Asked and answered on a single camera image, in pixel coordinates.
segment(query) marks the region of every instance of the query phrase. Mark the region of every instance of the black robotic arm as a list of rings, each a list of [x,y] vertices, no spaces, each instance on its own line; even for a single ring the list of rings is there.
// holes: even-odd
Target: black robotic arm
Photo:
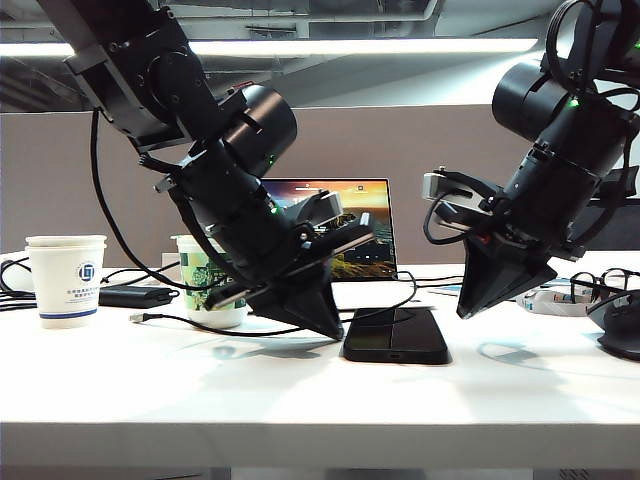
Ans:
[[[156,189],[168,191],[200,246],[234,279],[215,289],[208,305],[246,297],[257,315],[341,338],[330,258],[373,237],[370,217],[320,236],[314,220],[341,213],[333,194],[311,197],[302,216],[271,199],[260,178],[297,132],[282,97],[251,85],[214,98],[167,7],[154,10],[146,0],[38,3],[74,49],[65,62],[92,104],[129,138],[141,165],[165,174]],[[183,143],[192,146],[176,165],[149,153]]]
[[[583,4],[567,59],[558,58],[562,19]],[[436,244],[463,240],[466,270],[458,314],[467,318],[548,281],[552,257],[576,260],[585,243],[621,203],[629,150],[640,129],[633,111],[608,100],[638,97],[640,1],[569,0],[555,13],[540,63],[521,63],[502,78],[493,98],[496,120],[534,142],[505,187],[444,169],[425,175],[423,197],[434,200],[424,231]],[[599,93],[594,80],[627,87]],[[605,181],[624,155],[617,182]],[[588,231],[571,224],[598,192],[609,207]],[[429,220],[462,233],[436,239]]]

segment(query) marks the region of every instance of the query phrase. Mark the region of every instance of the white paper cup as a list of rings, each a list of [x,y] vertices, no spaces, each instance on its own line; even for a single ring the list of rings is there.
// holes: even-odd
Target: white paper cup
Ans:
[[[104,235],[27,239],[25,250],[43,327],[79,327],[96,312],[105,239]]]
[[[176,235],[174,237],[178,243],[180,253],[180,273],[182,281],[194,287],[203,287],[221,278],[225,273],[213,263],[206,253],[200,248],[198,242],[191,235]],[[224,250],[215,240],[209,240],[213,247],[226,256]],[[247,307],[244,299],[236,300],[234,303],[225,305],[222,308],[206,310],[205,300],[211,290],[185,290],[184,301],[187,308],[187,316],[198,323],[211,328],[231,328],[242,323],[247,316]]]

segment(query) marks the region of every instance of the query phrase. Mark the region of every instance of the fluorescent light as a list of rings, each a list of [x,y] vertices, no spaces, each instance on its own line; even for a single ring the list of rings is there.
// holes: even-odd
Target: fluorescent light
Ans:
[[[68,43],[0,43],[0,57],[69,57]]]
[[[400,53],[517,53],[535,45],[535,38],[411,38],[385,40],[241,40],[195,41],[198,55],[225,57],[306,57],[310,55],[385,55]],[[0,57],[73,55],[63,43],[2,43]]]

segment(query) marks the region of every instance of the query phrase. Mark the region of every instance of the black device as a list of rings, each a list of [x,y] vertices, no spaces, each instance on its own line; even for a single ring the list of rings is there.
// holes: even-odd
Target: black device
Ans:
[[[582,10],[571,51],[559,58],[560,25],[578,5]],[[466,250],[460,317],[555,278],[548,260],[582,257],[585,245],[624,200],[640,100],[627,110],[609,98],[640,98],[639,39],[640,0],[565,1],[552,17],[542,61],[514,66],[495,90],[495,119],[534,142],[511,180],[501,187],[444,168],[425,175],[425,185],[434,186],[423,194],[434,200],[425,235],[439,245],[463,241]],[[595,80],[624,86],[599,92]],[[623,168],[611,173],[620,156]],[[605,204],[603,212],[573,236],[571,224],[596,194]],[[434,237],[432,216],[462,233]]]
[[[396,308],[369,318],[379,309],[356,310],[343,355],[354,362],[420,363],[442,365],[451,361],[447,344],[428,308]]]
[[[598,342],[605,350],[640,361],[640,290],[612,295],[587,309],[587,315],[604,330]]]
[[[156,190],[168,192],[200,247],[234,280],[212,289],[206,307],[245,297],[256,315],[341,339],[330,259],[373,233],[362,215],[319,235],[309,220],[316,206],[323,209],[325,193],[310,197],[305,215],[292,216],[265,190],[261,178],[297,134],[284,99],[259,85],[215,98],[167,6],[155,10],[146,0],[38,3],[73,48],[65,63],[93,106],[129,138],[140,165],[164,174]],[[191,148],[178,164],[149,153],[184,143]]]
[[[112,285],[100,288],[98,303],[105,307],[151,308],[171,303],[179,294],[165,287]]]

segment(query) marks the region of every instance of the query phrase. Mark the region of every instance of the laptop wallpaper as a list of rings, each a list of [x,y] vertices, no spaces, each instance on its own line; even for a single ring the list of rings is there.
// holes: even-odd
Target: laptop wallpaper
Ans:
[[[334,280],[388,279],[396,273],[396,252],[386,180],[264,179],[262,183],[282,208],[295,205],[318,193],[318,190],[338,192],[344,213],[318,226],[317,231],[320,233],[356,221],[363,212],[369,212],[373,216],[375,239],[338,254],[332,264]]]

